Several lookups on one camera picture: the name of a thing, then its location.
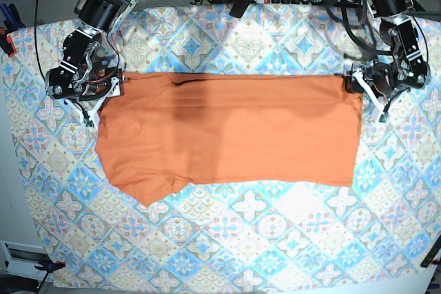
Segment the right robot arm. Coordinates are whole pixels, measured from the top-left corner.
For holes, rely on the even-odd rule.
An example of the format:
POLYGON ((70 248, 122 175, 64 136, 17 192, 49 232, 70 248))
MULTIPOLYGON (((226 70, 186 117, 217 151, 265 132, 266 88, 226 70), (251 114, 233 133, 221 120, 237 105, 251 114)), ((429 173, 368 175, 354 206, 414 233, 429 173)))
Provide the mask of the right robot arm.
POLYGON ((120 96, 119 66, 102 69, 98 53, 110 45, 111 34, 140 0, 80 0, 78 28, 63 42, 63 58, 45 76, 46 94, 70 106, 86 127, 99 125, 99 110, 107 98, 120 96))

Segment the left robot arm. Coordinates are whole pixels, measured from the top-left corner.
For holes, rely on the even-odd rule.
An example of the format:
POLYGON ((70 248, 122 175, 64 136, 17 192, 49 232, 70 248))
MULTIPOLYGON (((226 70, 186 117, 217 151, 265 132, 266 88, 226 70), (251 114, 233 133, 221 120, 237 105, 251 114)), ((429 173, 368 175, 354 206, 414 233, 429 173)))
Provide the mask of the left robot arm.
POLYGON ((372 116, 377 123, 385 123, 389 109, 404 92, 422 89, 431 81, 427 57, 421 52, 418 41, 424 33, 418 22, 407 13, 412 0, 359 0, 360 24, 367 17, 379 18, 380 38, 390 48, 379 50, 361 41, 349 26, 347 0, 341 0, 342 22, 350 39, 361 49, 374 56, 389 56, 391 63, 372 60, 363 65, 354 63, 344 75, 345 90, 366 94, 373 103, 372 116))

